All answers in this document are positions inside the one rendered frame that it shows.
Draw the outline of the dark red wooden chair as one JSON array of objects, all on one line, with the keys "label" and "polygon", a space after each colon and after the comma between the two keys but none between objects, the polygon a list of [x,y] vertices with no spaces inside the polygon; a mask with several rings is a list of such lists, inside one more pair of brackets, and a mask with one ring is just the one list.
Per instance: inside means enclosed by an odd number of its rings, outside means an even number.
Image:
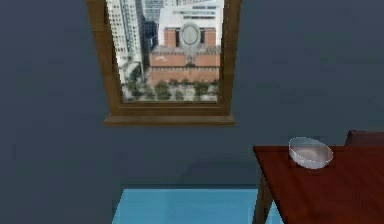
[{"label": "dark red wooden chair", "polygon": [[346,146],[384,146],[384,132],[350,130]]}]

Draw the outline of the dark red wooden table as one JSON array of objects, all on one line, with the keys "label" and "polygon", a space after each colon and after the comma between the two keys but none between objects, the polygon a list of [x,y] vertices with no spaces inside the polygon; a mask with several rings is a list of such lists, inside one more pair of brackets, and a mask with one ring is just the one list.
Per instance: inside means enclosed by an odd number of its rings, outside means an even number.
[{"label": "dark red wooden table", "polygon": [[252,224],[272,203],[284,224],[384,224],[384,146],[334,146],[328,166],[298,166],[286,146],[255,146],[262,176]]}]

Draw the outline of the brown framed window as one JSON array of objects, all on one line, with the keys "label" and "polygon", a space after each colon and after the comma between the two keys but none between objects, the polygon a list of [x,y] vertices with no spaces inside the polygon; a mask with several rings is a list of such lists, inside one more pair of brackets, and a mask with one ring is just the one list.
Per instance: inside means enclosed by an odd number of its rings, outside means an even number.
[{"label": "brown framed window", "polygon": [[242,0],[224,0],[220,96],[216,103],[122,101],[112,31],[105,0],[85,0],[109,105],[107,126],[231,126],[232,87]]}]

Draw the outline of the clear glass bowl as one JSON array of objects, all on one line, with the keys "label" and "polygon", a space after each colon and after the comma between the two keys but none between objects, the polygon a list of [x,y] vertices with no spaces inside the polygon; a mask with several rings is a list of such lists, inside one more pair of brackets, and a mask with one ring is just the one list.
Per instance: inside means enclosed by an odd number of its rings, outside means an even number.
[{"label": "clear glass bowl", "polygon": [[289,141],[289,155],[301,167],[321,169],[333,160],[333,151],[324,143],[309,137],[294,137]]}]

